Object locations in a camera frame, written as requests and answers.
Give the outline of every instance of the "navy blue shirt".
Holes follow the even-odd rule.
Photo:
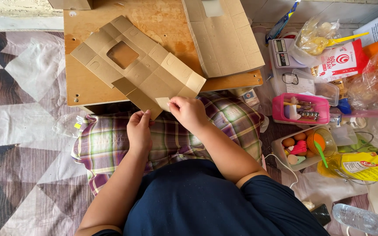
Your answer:
[[[93,236],[120,236],[102,230]],[[294,192],[258,175],[238,189],[208,160],[184,160],[142,178],[123,235],[286,235],[329,233]]]

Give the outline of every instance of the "black phone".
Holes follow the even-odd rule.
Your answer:
[[[328,208],[325,204],[320,204],[313,208],[310,212],[318,220],[318,222],[325,226],[331,221],[331,215],[328,212]]]

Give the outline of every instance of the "person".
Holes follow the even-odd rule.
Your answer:
[[[173,97],[168,106],[213,162],[183,160],[143,176],[153,121],[150,110],[134,113],[129,151],[75,236],[329,235],[290,188],[209,122],[200,100]]]

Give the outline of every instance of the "wooden tabletop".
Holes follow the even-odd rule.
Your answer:
[[[70,55],[92,32],[124,15],[138,29],[203,76],[187,26],[181,0],[98,0],[93,10],[64,10],[66,87],[69,106],[118,102],[127,98],[110,88]],[[208,79],[201,91],[215,91],[263,84],[259,70]]]

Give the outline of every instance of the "plaid cushion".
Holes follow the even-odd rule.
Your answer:
[[[198,96],[210,121],[256,160],[260,158],[260,124],[264,116],[246,103],[215,92]],[[101,190],[129,149],[126,125],[133,112],[87,115],[72,157],[88,170],[94,195]],[[204,145],[171,113],[163,112],[150,128],[153,142],[145,172],[186,159],[211,159]]]

